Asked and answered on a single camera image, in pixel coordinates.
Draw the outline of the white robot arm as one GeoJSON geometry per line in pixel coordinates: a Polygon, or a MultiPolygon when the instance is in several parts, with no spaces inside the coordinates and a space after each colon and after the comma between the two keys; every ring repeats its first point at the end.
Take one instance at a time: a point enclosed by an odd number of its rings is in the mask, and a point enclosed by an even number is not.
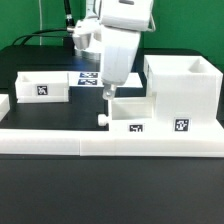
{"type": "Polygon", "coordinates": [[[141,33],[156,30],[154,0],[96,0],[95,4],[95,18],[79,20],[72,37],[76,47],[84,50],[92,36],[100,35],[103,98],[112,100],[131,72],[141,33]]]}

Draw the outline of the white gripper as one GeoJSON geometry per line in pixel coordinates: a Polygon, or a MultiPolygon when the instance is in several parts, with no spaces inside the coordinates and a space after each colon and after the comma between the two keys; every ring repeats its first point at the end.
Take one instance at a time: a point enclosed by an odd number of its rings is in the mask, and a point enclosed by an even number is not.
{"type": "Polygon", "coordinates": [[[132,69],[141,33],[153,32],[149,23],[154,0],[102,0],[100,24],[103,51],[100,71],[103,98],[113,100],[116,85],[123,85],[132,69]]]}

